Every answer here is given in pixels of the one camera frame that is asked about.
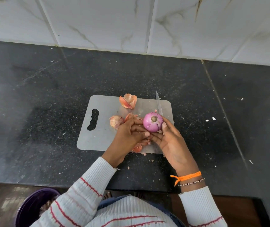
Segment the tiled backsplash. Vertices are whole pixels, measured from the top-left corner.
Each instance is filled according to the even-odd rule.
[[[0,41],[270,65],[270,0],[4,0]]]

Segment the handle cutout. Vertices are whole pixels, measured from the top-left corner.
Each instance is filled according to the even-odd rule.
[[[97,109],[93,109],[92,116],[91,116],[92,119],[90,121],[90,125],[87,127],[89,131],[92,131],[95,129],[97,120],[98,120],[98,115],[99,115],[99,111]]]

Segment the knife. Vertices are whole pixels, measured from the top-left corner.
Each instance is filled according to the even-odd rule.
[[[160,99],[159,99],[159,95],[157,92],[156,92],[156,100],[157,100],[157,106],[158,106],[158,113],[163,116],[162,108],[161,108],[161,104],[160,104]]]

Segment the metal cutting board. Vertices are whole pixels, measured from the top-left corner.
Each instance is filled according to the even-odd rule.
[[[163,116],[174,124],[171,103],[167,100],[160,100],[160,103]],[[97,109],[99,115],[95,129],[89,131],[87,128],[92,119],[93,109]],[[105,151],[113,141],[117,132],[117,130],[110,126],[110,117],[120,115],[125,118],[130,112],[138,114],[138,117],[144,117],[149,112],[155,111],[155,109],[158,111],[157,101],[155,99],[137,99],[135,108],[126,109],[120,104],[119,97],[93,95],[89,100],[84,116],[84,122],[77,140],[77,148],[81,150]],[[141,152],[162,153],[161,149],[155,143],[144,146]]]

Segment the person's right hand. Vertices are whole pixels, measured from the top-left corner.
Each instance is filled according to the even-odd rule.
[[[164,121],[162,124],[163,134],[152,133],[150,138],[160,146],[164,156],[179,177],[198,172],[197,163],[180,132],[167,118],[162,118]]]

